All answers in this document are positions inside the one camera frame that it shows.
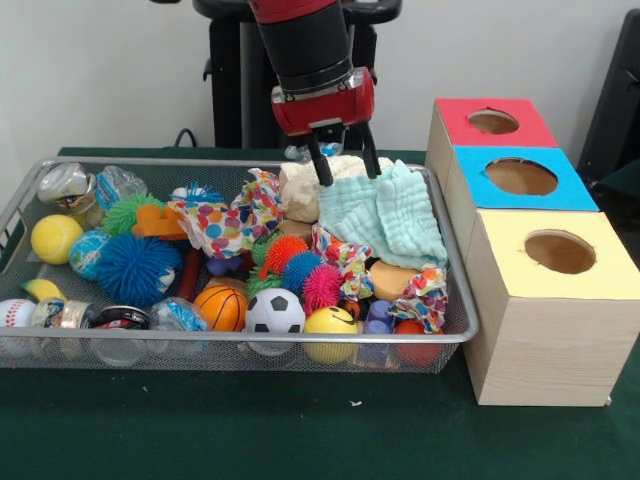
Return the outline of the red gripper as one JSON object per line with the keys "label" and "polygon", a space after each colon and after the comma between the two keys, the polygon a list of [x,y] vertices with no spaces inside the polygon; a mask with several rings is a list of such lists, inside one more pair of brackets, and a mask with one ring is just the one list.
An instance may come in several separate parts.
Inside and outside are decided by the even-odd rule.
{"label": "red gripper", "polygon": [[286,135],[308,135],[307,146],[322,187],[330,187],[333,176],[314,130],[328,125],[360,124],[367,176],[377,178],[381,174],[368,123],[374,111],[374,82],[366,67],[357,67],[344,82],[314,93],[294,95],[276,86],[271,93],[271,105],[276,121]]}

